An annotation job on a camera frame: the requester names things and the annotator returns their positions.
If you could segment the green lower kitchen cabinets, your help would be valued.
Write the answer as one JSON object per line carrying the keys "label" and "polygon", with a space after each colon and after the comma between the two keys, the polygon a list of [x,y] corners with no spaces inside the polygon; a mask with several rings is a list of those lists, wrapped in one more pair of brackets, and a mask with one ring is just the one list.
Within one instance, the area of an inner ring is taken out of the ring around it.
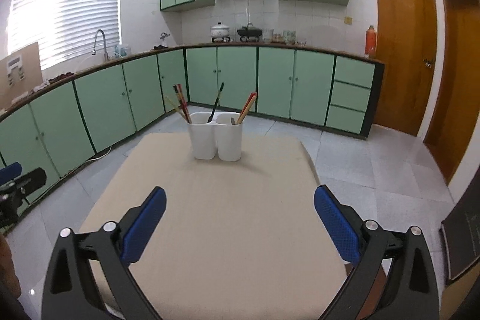
{"label": "green lower kitchen cabinets", "polygon": [[46,188],[177,106],[173,89],[209,112],[241,110],[257,93],[254,115],[366,138],[384,65],[326,49],[281,45],[181,46],[112,61],[61,79],[1,117],[1,164],[46,172]]}

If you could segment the jars on counter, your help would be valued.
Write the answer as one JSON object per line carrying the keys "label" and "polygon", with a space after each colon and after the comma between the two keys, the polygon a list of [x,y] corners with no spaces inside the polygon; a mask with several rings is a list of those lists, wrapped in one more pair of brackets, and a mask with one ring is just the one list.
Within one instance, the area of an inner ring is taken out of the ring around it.
{"label": "jars on counter", "polygon": [[295,31],[283,30],[276,32],[272,28],[266,28],[262,31],[262,40],[270,44],[285,44],[291,46],[306,46],[307,41],[297,37]]}

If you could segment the black wok with lid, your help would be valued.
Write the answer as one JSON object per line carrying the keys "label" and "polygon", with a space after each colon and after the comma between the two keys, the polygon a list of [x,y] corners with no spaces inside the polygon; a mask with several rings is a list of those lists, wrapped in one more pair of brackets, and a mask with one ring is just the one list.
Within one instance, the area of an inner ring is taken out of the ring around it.
{"label": "black wok with lid", "polygon": [[239,40],[241,42],[259,42],[263,31],[255,27],[252,23],[237,29]]}

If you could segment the white cooking pot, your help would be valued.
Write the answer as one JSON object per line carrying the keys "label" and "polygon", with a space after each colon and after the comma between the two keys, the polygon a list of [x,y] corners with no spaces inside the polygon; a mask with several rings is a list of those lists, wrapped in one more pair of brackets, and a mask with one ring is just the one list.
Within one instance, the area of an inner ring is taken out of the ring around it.
{"label": "white cooking pot", "polygon": [[212,43],[231,41],[230,27],[222,22],[218,22],[216,25],[211,27],[210,35]]}

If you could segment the cardboard sheet with labels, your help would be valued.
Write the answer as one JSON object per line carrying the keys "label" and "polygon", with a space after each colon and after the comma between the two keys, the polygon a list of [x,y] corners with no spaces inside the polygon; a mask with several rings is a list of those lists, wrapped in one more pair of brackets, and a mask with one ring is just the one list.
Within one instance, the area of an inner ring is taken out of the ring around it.
{"label": "cardboard sheet with labels", "polygon": [[43,83],[39,46],[32,43],[1,60],[1,108],[6,110]]}

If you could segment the white double utensil holder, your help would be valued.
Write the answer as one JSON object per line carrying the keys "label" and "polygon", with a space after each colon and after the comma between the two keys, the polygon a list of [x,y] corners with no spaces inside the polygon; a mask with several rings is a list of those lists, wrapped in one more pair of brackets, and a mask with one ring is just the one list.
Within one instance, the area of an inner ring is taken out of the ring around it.
{"label": "white double utensil holder", "polygon": [[[239,113],[218,112],[208,124],[210,113],[199,111],[192,113],[188,132],[193,156],[199,160],[211,160],[219,157],[224,162],[236,162],[242,155],[242,125],[237,124]],[[236,125],[230,124],[233,117]]]}

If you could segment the red orange floral chopstick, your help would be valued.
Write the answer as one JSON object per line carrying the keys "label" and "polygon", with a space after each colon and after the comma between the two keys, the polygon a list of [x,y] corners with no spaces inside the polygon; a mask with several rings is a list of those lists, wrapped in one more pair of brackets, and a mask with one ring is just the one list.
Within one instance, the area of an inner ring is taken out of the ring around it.
{"label": "red orange floral chopstick", "polygon": [[191,124],[191,117],[190,117],[190,112],[188,110],[188,107],[187,107],[187,103],[186,103],[186,100],[185,100],[185,97],[184,97],[184,94],[182,92],[182,85],[181,84],[177,84],[176,85],[176,91],[177,91],[177,95],[181,101],[181,105],[182,105],[182,110],[184,111],[184,114],[187,118],[187,121],[189,124]]}

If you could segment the white window blinds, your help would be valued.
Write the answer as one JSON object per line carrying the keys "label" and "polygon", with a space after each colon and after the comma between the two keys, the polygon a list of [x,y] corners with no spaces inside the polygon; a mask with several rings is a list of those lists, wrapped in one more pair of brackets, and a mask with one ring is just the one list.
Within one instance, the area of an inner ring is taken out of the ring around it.
{"label": "white window blinds", "polygon": [[34,42],[41,69],[121,42],[120,0],[11,0],[7,52]]}

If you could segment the black case on floor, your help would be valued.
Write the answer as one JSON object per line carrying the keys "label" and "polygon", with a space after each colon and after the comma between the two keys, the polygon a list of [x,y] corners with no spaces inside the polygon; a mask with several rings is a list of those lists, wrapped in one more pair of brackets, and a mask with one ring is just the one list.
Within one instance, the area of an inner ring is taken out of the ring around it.
{"label": "black case on floor", "polygon": [[479,186],[473,183],[441,223],[446,250],[447,284],[479,260]]}

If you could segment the orange fire extinguisher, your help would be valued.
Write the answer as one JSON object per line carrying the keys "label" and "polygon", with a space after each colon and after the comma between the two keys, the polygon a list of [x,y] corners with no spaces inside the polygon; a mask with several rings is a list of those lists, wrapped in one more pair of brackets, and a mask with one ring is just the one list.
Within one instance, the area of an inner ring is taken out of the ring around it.
{"label": "orange fire extinguisher", "polygon": [[365,35],[365,48],[364,53],[369,57],[373,58],[376,53],[377,47],[377,32],[373,25],[370,25],[366,31]]}

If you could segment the brown wooden door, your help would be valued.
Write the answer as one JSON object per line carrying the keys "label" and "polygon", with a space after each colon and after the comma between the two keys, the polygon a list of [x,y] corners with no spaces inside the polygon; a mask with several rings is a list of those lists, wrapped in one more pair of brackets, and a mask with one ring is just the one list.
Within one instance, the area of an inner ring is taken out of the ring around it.
{"label": "brown wooden door", "polygon": [[479,116],[479,0],[443,0],[445,51],[439,95],[424,144],[447,184]]}
{"label": "brown wooden door", "polygon": [[415,136],[437,54],[435,0],[377,0],[376,59],[385,65],[374,122]]}

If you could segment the red orange patterned chopstick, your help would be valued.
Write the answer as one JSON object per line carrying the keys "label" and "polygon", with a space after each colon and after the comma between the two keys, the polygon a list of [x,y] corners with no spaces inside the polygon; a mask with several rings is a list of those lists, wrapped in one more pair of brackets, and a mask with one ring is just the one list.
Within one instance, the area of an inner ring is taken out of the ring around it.
{"label": "red orange patterned chopstick", "polygon": [[191,123],[191,117],[190,117],[190,113],[188,111],[188,108],[187,108],[187,105],[186,105],[186,102],[185,102],[185,99],[184,99],[184,96],[183,96],[183,93],[182,93],[182,85],[181,84],[176,84],[173,86],[173,89],[174,89],[174,92],[176,93],[176,97],[179,101],[179,104],[181,106],[181,109],[183,111],[183,114],[185,116],[185,120],[188,124]]}

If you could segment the plain bamboo chopstick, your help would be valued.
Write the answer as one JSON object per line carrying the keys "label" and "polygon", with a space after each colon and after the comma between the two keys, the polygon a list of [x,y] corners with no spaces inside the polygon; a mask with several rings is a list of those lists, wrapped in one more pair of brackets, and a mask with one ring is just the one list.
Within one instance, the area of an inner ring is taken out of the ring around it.
{"label": "plain bamboo chopstick", "polygon": [[179,106],[177,106],[168,96],[164,95],[163,98],[176,111],[176,113],[178,113],[186,122],[188,122],[184,111],[180,109]]}

